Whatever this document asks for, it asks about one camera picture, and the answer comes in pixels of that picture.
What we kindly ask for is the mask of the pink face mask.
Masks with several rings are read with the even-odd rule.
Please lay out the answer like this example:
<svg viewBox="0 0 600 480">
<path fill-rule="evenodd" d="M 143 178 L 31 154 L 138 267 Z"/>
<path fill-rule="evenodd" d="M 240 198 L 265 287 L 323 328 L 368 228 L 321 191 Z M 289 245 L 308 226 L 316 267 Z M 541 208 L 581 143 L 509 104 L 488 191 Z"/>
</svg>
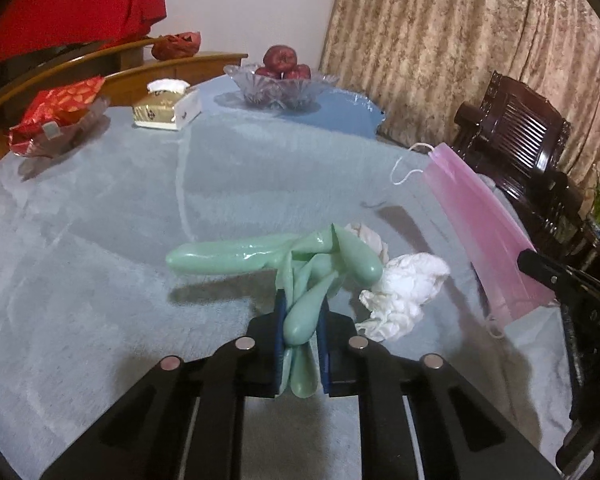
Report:
<svg viewBox="0 0 600 480">
<path fill-rule="evenodd" d="M 414 153 L 418 148 L 427 151 L 428 166 L 407 170 L 399 178 L 396 174 L 404 159 L 400 156 L 389 180 L 394 186 L 404 185 L 415 176 L 424 182 L 425 190 L 451 223 L 486 295 L 486 330 L 491 337 L 502 339 L 506 326 L 539 307 L 554 304 L 555 294 L 518 269 L 521 252 L 536 252 L 526 231 L 483 176 L 470 169 L 448 144 L 417 142 L 404 152 Z"/>
</svg>

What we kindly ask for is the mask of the white tissue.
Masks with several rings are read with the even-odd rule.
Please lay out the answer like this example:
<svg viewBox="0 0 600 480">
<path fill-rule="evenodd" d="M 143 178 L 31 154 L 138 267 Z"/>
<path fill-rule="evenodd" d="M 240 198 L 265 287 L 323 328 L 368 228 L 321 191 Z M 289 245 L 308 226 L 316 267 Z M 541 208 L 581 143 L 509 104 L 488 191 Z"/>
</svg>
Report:
<svg viewBox="0 0 600 480">
<path fill-rule="evenodd" d="M 428 252 L 390 259 L 388 244 L 364 223 L 349 223 L 346 230 L 370 246 L 384 265 L 380 280 L 358 295 L 370 316 L 356 324 L 356 330 L 376 342 L 411 333 L 424 317 L 422 306 L 437 296 L 449 277 L 448 264 Z"/>
</svg>

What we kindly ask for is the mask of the green rubber glove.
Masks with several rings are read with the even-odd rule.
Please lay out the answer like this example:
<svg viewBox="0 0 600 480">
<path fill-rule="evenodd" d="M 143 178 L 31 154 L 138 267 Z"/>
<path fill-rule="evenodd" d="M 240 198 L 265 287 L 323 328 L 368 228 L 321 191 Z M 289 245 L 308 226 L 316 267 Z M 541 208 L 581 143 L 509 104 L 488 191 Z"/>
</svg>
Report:
<svg viewBox="0 0 600 480">
<path fill-rule="evenodd" d="M 332 224 L 306 235 L 191 242 L 166 255 L 170 269 L 187 274 L 275 272 L 275 287 L 286 300 L 278 391 L 289 389 L 300 399 L 313 396 L 317 389 L 310 340 L 323 302 L 335 296 L 347 280 L 363 287 L 377 284 L 387 262 L 388 245 L 364 224 Z"/>
</svg>

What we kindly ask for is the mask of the grey-blue tablecloth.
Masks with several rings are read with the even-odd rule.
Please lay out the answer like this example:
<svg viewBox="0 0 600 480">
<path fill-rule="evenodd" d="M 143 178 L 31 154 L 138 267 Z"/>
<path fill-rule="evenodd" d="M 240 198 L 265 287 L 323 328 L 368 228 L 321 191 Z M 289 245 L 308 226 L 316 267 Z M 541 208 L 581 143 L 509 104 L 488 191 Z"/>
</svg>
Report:
<svg viewBox="0 0 600 480">
<path fill-rule="evenodd" d="M 361 222 L 390 255 L 430 252 L 451 273 L 398 356 L 448 360 L 547 458 L 570 427 L 562 320 L 541 308 L 501 338 L 480 284 L 422 180 L 425 155 L 243 114 L 164 132 L 125 108 L 59 160 L 0 162 L 0 450 L 25 479 L 163 356 L 208 356 L 270 310 L 271 274 L 184 276 L 190 240 L 306 234 Z"/>
</svg>

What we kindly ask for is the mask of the blue embroidered table cover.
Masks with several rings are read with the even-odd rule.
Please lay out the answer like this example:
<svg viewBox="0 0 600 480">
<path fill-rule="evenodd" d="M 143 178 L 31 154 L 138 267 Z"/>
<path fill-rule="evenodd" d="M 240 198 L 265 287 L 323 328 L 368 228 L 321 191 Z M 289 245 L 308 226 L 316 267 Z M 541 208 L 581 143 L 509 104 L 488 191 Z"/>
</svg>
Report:
<svg viewBox="0 0 600 480">
<path fill-rule="evenodd" d="M 202 109 L 208 114 L 233 113 L 250 117 L 275 117 L 365 139 L 373 139 L 385 121 L 385 114 L 369 98 L 338 88 L 324 91 L 305 110 L 250 106 L 234 81 L 226 75 L 202 82 L 197 88 Z"/>
</svg>

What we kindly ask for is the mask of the beige patterned curtain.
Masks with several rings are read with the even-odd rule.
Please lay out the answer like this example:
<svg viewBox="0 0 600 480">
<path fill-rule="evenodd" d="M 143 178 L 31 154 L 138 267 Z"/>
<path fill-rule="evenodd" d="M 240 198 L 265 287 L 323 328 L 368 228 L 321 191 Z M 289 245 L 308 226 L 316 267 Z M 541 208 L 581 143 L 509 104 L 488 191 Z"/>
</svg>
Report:
<svg viewBox="0 0 600 480">
<path fill-rule="evenodd" d="M 460 104 L 512 77 L 570 122 L 560 168 L 582 184 L 600 170 L 600 18 L 586 0 L 335 0 L 321 68 L 405 145 L 451 141 Z"/>
</svg>

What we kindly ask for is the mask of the small glass dish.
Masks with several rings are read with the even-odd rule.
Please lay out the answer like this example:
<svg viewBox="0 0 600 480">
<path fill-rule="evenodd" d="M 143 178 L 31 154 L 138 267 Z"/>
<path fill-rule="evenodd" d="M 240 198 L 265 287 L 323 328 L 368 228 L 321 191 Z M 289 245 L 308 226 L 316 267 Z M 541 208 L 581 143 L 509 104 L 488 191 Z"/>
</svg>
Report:
<svg viewBox="0 0 600 480">
<path fill-rule="evenodd" d="M 95 128 L 109 104 L 108 96 L 97 98 L 72 125 L 60 126 L 57 122 L 46 122 L 26 132 L 12 129 L 8 134 L 9 151 L 20 157 L 56 158 L 65 154 L 80 142 L 81 136 Z"/>
</svg>

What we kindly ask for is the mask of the tissue box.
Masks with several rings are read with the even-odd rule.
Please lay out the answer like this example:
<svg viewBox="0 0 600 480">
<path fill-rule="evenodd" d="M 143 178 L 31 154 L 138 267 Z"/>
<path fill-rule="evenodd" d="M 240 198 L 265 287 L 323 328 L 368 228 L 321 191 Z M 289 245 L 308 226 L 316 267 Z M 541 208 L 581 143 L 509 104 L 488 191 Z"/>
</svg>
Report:
<svg viewBox="0 0 600 480">
<path fill-rule="evenodd" d="M 178 131 L 202 113 L 198 89 L 181 79 L 148 82 L 147 93 L 132 106 L 140 128 Z"/>
</svg>

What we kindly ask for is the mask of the glass fruit bowl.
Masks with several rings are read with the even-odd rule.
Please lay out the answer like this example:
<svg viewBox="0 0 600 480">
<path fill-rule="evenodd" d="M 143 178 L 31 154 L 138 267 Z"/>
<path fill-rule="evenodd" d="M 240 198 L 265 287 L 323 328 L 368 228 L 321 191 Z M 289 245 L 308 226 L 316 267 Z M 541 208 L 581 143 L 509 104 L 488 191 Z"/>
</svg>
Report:
<svg viewBox="0 0 600 480">
<path fill-rule="evenodd" d="M 320 72 L 313 73 L 310 79 L 274 79 L 257 75 L 257 69 L 257 65 L 225 65 L 223 68 L 244 101 L 257 108 L 306 110 L 323 92 L 334 88 L 339 80 L 338 76 Z"/>
</svg>

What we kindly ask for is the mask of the red snack packet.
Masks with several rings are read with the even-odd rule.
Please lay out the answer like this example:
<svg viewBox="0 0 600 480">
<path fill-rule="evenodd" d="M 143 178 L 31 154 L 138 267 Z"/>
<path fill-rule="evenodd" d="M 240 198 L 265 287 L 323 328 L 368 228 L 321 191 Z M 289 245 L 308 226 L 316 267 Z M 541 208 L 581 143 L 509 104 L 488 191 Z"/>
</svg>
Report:
<svg viewBox="0 0 600 480">
<path fill-rule="evenodd" d="M 87 111 L 87 107 L 100 98 L 99 92 L 105 83 L 103 76 L 94 76 L 73 84 L 41 90 L 23 113 L 20 122 L 10 127 L 19 132 L 46 124 L 57 122 L 60 126 L 68 126 L 77 122 Z"/>
</svg>

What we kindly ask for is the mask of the red apples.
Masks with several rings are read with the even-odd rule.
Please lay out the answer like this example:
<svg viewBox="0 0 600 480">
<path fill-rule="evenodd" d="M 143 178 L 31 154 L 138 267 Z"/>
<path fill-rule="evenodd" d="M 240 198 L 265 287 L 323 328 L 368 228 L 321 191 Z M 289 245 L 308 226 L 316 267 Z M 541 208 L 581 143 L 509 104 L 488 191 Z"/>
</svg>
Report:
<svg viewBox="0 0 600 480">
<path fill-rule="evenodd" d="M 262 66 L 254 73 L 273 79 L 310 79 L 309 66 L 298 62 L 296 50 L 292 47 L 276 44 L 269 47 L 262 58 Z"/>
</svg>

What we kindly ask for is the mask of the wooden tv cabinet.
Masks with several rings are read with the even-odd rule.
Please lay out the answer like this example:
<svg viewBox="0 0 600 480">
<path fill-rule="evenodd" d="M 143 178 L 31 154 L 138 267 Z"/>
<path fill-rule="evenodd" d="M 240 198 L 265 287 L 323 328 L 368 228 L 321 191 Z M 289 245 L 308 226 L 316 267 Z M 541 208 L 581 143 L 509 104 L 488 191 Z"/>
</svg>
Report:
<svg viewBox="0 0 600 480">
<path fill-rule="evenodd" d="M 103 49 L 87 44 L 38 64 L 0 88 L 0 160 L 8 152 L 7 130 L 20 121 L 35 95 L 47 88 L 102 76 L 102 92 L 113 106 L 130 106 L 140 99 L 146 84 L 155 79 L 183 79 L 190 84 L 222 76 L 227 65 L 238 66 L 248 58 L 244 52 L 200 51 L 191 58 L 156 61 L 145 58 L 154 38 Z"/>
</svg>

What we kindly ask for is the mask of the red cloth cover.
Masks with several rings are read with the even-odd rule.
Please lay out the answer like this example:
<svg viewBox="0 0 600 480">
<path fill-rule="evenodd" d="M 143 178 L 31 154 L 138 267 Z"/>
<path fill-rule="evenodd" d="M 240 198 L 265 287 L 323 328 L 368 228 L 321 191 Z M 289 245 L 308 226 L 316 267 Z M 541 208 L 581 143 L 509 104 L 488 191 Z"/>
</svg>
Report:
<svg viewBox="0 0 600 480">
<path fill-rule="evenodd" d="M 166 0 L 7 0 L 0 2 L 0 63 L 66 44 L 121 44 L 149 34 Z"/>
</svg>

